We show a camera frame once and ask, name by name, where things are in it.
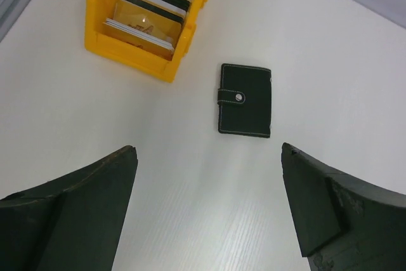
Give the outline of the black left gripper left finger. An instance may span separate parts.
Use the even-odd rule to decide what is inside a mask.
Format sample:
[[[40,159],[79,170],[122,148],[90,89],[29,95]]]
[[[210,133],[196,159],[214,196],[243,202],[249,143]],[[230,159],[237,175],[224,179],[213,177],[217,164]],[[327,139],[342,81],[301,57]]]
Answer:
[[[111,270],[137,167],[127,145],[1,199],[1,270]]]

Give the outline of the black leather card holder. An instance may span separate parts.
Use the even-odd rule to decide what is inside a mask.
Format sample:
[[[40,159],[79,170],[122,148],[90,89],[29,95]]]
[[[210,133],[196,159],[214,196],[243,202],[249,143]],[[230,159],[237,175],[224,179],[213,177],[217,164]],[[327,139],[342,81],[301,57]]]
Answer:
[[[269,138],[272,121],[271,70],[222,64],[217,104],[219,133]]]

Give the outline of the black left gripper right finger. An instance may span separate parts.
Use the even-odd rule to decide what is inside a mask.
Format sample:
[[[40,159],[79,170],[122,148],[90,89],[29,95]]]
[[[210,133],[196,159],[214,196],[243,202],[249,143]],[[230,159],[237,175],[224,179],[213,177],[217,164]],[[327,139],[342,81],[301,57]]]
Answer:
[[[311,270],[405,270],[405,195],[282,146],[285,191]]]

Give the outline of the yellow plastic bin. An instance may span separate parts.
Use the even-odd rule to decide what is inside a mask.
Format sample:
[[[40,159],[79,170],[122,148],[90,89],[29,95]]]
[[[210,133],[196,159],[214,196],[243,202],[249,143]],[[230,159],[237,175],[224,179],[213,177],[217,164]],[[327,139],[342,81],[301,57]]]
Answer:
[[[171,60],[144,51],[107,35],[104,22],[113,16],[118,0],[86,0],[84,46],[102,57],[136,68],[162,81],[172,82],[182,58],[187,54],[196,30],[199,10],[207,0],[193,0]]]

